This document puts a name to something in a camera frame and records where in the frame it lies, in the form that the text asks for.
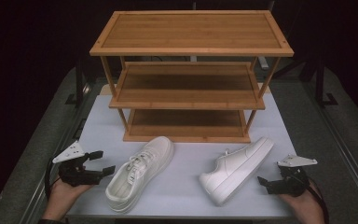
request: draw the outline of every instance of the shoe sole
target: shoe sole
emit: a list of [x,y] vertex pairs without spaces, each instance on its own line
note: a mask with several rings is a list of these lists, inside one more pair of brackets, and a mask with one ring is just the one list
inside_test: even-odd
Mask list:
[[221,206],[241,188],[243,183],[257,170],[262,161],[271,151],[274,143],[265,138],[259,149],[244,162],[233,174],[224,180],[213,192],[211,198]]
[[113,208],[110,204],[109,204],[109,207],[117,212],[117,213],[121,213],[121,214],[125,214],[125,213],[128,213],[135,205],[136,203],[138,202],[139,198],[141,197],[141,194],[142,192],[144,191],[145,187],[147,186],[147,184],[150,182],[150,180],[152,180],[156,175],[159,175],[163,170],[165,170],[165,168],[167,168],[168,164],[170,164],[171,160],[172,160],[172,157],[173,157],[173,142],[169,139],[169,138],[166,138],[164,137],[168,142],[169,142],[169,151],[170,151],[170,154],[168,155],[168,158],[167,160],[164,162],[164,164],[162,164],[162,166],[159,167],[159,169],[156,171],[156,173],[150,177],[147,181],[145,181],[143,183],[143,185],[141,186],[141,188],[139,189],[138,193],[135,195],[135,197],[133,198],[133,200],[124,208],[122,209],[116,209],[116,208]]

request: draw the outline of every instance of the human hand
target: human hand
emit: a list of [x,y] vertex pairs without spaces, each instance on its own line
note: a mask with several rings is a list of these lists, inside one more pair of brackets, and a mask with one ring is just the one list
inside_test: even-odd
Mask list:
[[[310,187],[321,197],[312,181],[310,181]],[[292,207],[300,223],[324,224],[324,211],[309,191],[305,190],[304,193],[298,197],[293,197],[288,194],[279,194],[278,196]]]
[[79,185],[72,187],[58,179],[51,187],[48,206],[42,219],[60,221],[69,209],[71,209],[72,205],[74,205],[77,198],[92,187],[93,185]]

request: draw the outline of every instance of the bottom shelf panel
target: bottom shelf panel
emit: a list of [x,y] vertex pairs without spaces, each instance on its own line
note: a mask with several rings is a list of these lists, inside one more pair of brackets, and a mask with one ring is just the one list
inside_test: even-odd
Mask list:
[[243,110],[133,109],[124,141],[167,136],[173,142],[249,143]]

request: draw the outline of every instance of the bamboo shelf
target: bamboo shelf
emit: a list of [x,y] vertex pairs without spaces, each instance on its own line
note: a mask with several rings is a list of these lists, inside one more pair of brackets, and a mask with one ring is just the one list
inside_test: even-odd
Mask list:
[[[250,142],[280,57],[293,51],[262,11],[116,11],[90,50],[100,56],[125,141]],[[115,87],[106,57],[119,56]],[[246,56],[251,62],[125,62],[124,56]],[[261,88],[257,56],[276,57]],[[130,109],[128,118],[122,109]],[[252,110],[246,120],[244,110]]]

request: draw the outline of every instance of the white shoe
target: white shoe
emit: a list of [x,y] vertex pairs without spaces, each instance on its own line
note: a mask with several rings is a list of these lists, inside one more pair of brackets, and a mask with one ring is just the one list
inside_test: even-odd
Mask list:
[[162,172],[173,156],[173,142],[157,137],[147,143],[130,161],[124,163],[106,188],[109,206],[127,213],[135,206],[147,183]]
[[216,169],[200,176],[211,199],[223,205],[266,158],[274,143],[267,137],[216,160]]

